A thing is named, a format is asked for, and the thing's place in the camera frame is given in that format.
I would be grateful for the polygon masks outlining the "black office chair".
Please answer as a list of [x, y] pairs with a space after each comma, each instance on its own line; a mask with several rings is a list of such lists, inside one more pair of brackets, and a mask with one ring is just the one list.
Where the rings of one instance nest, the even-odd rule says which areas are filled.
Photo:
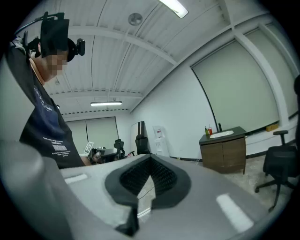
[[150, 154], [150, 151], [148, 149], [148, 138], [143, 135], [137, 135], [136, 136], [136, 149], [137, 154]]
[[123, 159], [125, 157], [124, 142], [121, 139], [115, 140], [114, 147], [117, 149], [118, 159]]
[[285, 135], [287, 130], [275, 131], [273, 134], [281, 138], [281, 146], [270, 147], [265, 156], [263, 164], [263, 172], [266, 176], [273, 177], [272, 181], [263, 183], [255, 187], [255, 193], [258, 193], [261, 188], [269, 186], [277, 186], [276, 196], [273, 205], [269, 208], [269, 212], [273, 211], [278, 202], [281, 186], [286, 186], [295, 190], [296, 185], [288, 181], [289, 178], [297, 178], [300, 176], [300, 75], [295, 78], [294, 92], [296, 94], [298, 106], [298, 120], [295, 132], [295, 146], [285, 143]]

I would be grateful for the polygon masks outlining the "person's dark shirt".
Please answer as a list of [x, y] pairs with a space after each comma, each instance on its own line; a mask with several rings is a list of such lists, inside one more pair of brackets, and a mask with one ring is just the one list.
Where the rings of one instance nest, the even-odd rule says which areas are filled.
[[20, 137], [43, 156], [56, 161], [60, 169], [85, 165], [57, 105], [44, 84], [51, 79], [41, 57], [30, 58], [20, 37], [15, 38], [6, 53], [8, 66], [24, 94], [34, 105]]

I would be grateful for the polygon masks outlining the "dark stone countertop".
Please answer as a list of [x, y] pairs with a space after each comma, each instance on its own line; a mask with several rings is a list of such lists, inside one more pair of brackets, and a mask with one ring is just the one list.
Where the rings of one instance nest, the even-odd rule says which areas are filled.
[[234, 128], [224, 130], [224, 131], [229, 131], [229, 130], [232, 130], [234, 133], [229, 136], [212, 138], [212, 139], [210, 139], [210, 135], [203, 135], [202, 138], [199, 140], [199, 143], [202, 145], [202, 144], [223, 142], [223, 141], [232, 140], [235, 138], [244, 137], [245, 134], [247, 133], [246, 130], [244, 130], [242, 127], [234, 127]]

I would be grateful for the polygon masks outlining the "long ceiling lamp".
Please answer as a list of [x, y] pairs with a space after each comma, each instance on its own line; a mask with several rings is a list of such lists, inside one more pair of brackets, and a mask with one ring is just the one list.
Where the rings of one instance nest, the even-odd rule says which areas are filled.
[[93, 107], [100, 107], [100, 106], [116, 106], [122, 105], [121, 101], [112, 101], [112, 102], [91, 102], [90, 104]]
[[171, 11], [173, 11], [179, 18], [184, 18], [188, 14], [188, 10], [178, 0], [158, 0]]

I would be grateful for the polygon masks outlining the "white sink basin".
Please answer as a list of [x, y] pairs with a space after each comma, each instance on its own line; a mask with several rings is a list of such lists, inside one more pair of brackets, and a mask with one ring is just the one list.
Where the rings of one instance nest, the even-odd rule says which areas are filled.
[[232, 135], [233, 133], [234, 132], [232, 130], [215, 133], [215, 134], [210, 135], [210, 139], [224, 137], [224, 136], [229, 136], [229, 135]]

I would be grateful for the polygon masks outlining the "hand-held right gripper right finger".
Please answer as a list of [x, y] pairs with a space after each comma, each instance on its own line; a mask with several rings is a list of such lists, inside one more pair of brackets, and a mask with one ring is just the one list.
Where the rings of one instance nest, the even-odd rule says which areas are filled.
[[173, 158], [152, 154], [150, 156], [150, 176], [154, 182], [156, 197], [152, 209], [167, 209], [178, 205], [191, 189], [191, 178], [178, 166]]

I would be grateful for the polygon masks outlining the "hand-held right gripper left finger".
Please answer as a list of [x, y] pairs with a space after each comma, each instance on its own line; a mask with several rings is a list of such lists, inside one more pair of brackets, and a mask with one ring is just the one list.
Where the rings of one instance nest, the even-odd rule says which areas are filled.
[[138, 206], [138, 194], [150, 176], [150, 155], [137, 159], [113, 170], [105, 179], [105, 188], [112, 199], [129, 207]]

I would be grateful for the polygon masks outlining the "black white leaning panel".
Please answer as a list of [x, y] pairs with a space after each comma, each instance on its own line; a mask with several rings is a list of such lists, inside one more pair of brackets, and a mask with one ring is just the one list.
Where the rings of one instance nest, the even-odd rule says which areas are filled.
[[147, 136], [144, 121], [139, 121], [131, 126], [131, 140], [134, 141], [138, 135]]

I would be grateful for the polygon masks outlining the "white water dispenser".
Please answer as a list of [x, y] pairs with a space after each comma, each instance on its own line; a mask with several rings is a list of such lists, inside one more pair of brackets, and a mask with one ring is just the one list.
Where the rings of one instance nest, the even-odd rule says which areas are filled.
[[156, 146], [157, 154], [165, 157], [169, 157], [169, 151], [167, 146], [167, 140], [165, 136], [165, 129], [162, 126], [153, 126], [154, 131], [154, 143]]

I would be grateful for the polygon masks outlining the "round smoke detector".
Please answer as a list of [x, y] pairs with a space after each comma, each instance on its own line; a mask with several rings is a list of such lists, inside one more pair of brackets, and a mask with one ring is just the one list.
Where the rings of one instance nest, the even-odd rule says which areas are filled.
[[140, 13], [132, 13], [127, 20], [130, 25], [138, 26], [143, 22], [143, 16]]

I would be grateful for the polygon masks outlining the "large grey roller blind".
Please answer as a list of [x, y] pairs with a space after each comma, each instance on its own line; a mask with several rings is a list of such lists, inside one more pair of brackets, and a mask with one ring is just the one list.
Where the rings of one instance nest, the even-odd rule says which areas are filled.
[[237, 41], [192, 67], [223, 130], [252, 132], [279, 121], [269, 82], [249, 52]]

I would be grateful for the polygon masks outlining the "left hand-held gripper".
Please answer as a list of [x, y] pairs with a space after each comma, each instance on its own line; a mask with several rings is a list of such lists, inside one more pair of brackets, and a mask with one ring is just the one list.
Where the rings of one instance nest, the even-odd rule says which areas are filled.
[[84, 150], [91, 164], [104, 164], [115, 160], [117, 156], [116, 148], [93, 148], [93, 145], [93, 142], [88, 142]]

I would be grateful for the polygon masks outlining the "wooden sink cabinet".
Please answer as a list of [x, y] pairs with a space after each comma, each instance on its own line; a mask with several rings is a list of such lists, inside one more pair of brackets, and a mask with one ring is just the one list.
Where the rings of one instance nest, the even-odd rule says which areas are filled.
[[203, 135], [199, 146], [204, 167], [219, 173], [245, 173], [246, 131], [242, 127]]

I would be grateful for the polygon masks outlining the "black chest-mounted screen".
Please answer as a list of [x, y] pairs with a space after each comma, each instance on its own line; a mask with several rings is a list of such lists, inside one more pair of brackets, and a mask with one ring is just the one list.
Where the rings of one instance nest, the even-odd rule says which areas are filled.
[[28, 32], [24, 32], [22, 46], [26, 53], [30, 53], [33, 50], [35, 57], [41, 56], [45, 58], [68, 50], [69, 20], [65, 19], [64, 16], [65, 13], [63, 12], [51, 15], [45, 12], [42, 17], [36, 18], [25, 25], [23, 29], [41, 22], [40, 37], [36, 37], [31, 42], [28, 42]]

